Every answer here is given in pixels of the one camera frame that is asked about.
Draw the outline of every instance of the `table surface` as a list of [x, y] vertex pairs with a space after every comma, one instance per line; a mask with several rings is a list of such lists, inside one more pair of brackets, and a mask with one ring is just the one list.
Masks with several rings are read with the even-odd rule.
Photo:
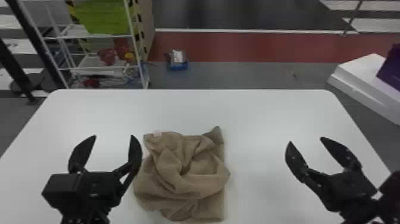
[[[127, 160], [130, 135], [156, 130], [198, 135], [215, 125], [226, 142], [223, 223], [339, 223], [285, 163], [293, 141], [311, 168], [342, 169], [319, 137], [337, 140], [358, 157], [379, 186], [389, 171], [330, 92], [284, 90], [62, 90], [51, 94], [0, 159], [1, 223], [59, 223], [40, 195], [53, 173], [67, 171], [72, 149], [93, 134], [88, 170], [112, 170]], [[114, 224], [170, 223], [143, 211], [132, 188], [109, 218]]]

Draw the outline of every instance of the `metal shelf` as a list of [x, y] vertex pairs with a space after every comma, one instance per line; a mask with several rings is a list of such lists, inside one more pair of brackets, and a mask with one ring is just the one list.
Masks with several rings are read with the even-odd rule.
[[130, 38], [131, 34], [122, 34], [122, 35], [111, 35], [111, 34], [102, 34], [89, 33], [85, 26], [82, 24], [69, 24], [59, 36], [56, 37], [46, 37], [45, 39], [86, 39], [86, 38]]
[[115, 57], [115, 64], [112, 66], [106, 66], [103, 61], [97, 55], [85, 56], [77, 67], [67, 67], [60, 70], [69, 70], [76, 75], [90, 76], [93, 74], [104, 75], [104, 76], [124, 76], [124, 71], [129, 68], [138, 67], [137, 64], [132, 65], [125, 61], [119, 60]]
[[[54, 66], [58, 69], [58, 73], [63, 76], [67, 74], [70, 76], [70, 80], [66, 85], [72, 88], [84, 88], [83, 82], [85, 79], [99, 79], [103, 80], [105, 83], [118, 83], [129, 88], [133, 84], [140, 85], [140, 88], [148, 88], [149, 85], [149, 75], [147, 74], [147, 65], [143, 64], [143, 59], [145, 57], [144, 51], [144, 35], [143, 27], [139, 22], [139, 3], [134, 3], [135, 7], [133, 11], [130, 11], [129, 0], [123, 0], [124, 10], [129, 24], [129, 31], [125, 34], [105, 34], [105, 33], [89, 33], [84, 24], [72, 23], [73, 20], [68, 21], [68, 24], [58, 24], [56, 22], [55, 15], [57, 12], [51, 11], [49, 5], [43, 4], [42, 6], [46, 9], [47, 16], [51, 22], [53, 34], [52, 36], [43, 37], [40, 35], [41, 41], [46, 48], [47, 54], [50, 58], [54, 59], [54, 55], [51, 54], [47, 42], [58, 43], [60, 49], [58, 49], [59, 54], [64, 56], [62, 64], [54, 63]], [[32, 17], [29, 15], [29, 19], [34, 27], [37, 29], [37, 24], [33, 21]], [[123, 51], [131, 52], [136, 58], [135, 61], [127, 63], [125, 60], [120, 60], [118, 58], [118, 49], [115, 46], [116, 43], [112, 40], [113, 38], [126, 38], [127, 43], [122, 43], [125, 48]], [[115, 63], [111, 66], [106, 66], [105, 63], [97, 55], [98, 51], [103, 49], [115, 49]]]

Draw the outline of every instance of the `white wire shelf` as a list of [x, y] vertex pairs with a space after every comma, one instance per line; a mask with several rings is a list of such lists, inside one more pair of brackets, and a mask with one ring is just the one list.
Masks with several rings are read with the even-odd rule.
[[90, 76], [90, 75], [104, 75], [122, 77], [126, 69], [138, 67], [136, 63], [127, 63], [115, 57], [115, 64], [106, 66], [97, 55], [85, 56], [77, 67], [67, 67], [60, 70], [69, 70], [76, 75]]
[[130, 38], [131, 34], [111, 35], [102, 33], [89, 33], [82, 24], [69, 24], [59, 36], [45, 37], [45, 39], [86, 39], [86, 38]]

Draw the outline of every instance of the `shelf rack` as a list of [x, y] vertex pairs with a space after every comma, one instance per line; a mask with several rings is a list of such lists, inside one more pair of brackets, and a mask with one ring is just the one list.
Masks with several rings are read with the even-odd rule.
[[[33, 19], [33, 16], [24, 5], [25, 1], [18, 1], [28, 20], [30, 20], [36, 32], [39, 34], [43, 47], [47, 55], [51, 58], [52, 63], [57, 68], [59, 75], [62, 76], [66, 88], [85, 88], [84, 82], [88, 79], [97, 79], [100, 80], [100, 83], [104, 81], [104, 85], [102, 84], [100, 88], [112, 88], [113, 84], [115, 86], [125, 86], [127, 88], [148, 88], [150, 78], [146, 63], [146, 43], [144, 42], [143, 28], [140, 25], [142, 17], [140, 16], [138, 0], [119, 0], [122, 1], [124, 5], [129, 31], [117, 35], [89, 33], [84, 24], [76, 23], [73, 19], [67, 20], [68, 23], [58, 23], [57, 7], [60, 6], [60, 2], [65, 2], [65, 10], [68, 7], [67, 3], [75, 4], [82, 1], [101, 1], [107, 3], [107, 1], [118, 0], [29, 0], [37, 4], [42, 3], [42, 5], [38, 5], [38, 7], [42, 7], [46, 12], [47, 21], [53, 29], [52, 36], [42, 36], [39, 33], [38, 25], [42, 24], [42, 22]], [[51, 4], [53, 2], [58, 2], [57, 7], [52, 7]], [[114, 51], [115, 62], [107, 66], [97, 53], [101, 49], [113, 49], [114, 38], [127, 39], [129, 52], [131, 52], [133, 56], [130, 60], [121, 60]], [[46, 45], [48, 41], [58, 42], [60, 53], [65, 59], [63, 65], [56, 63], [56, 59]], [[75, 52], [72, 49], [79, 49], [79, 52]]]

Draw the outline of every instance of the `beige towel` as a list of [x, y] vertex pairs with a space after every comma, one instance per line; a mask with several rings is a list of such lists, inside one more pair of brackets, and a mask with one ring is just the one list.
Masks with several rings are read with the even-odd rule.
[[173, 221], [221, 221], [222, 190], [230, 176], [221, 129], [199, 136], [146, 134], [144, 142], [151, 155], [133, 181], [139, 204]]

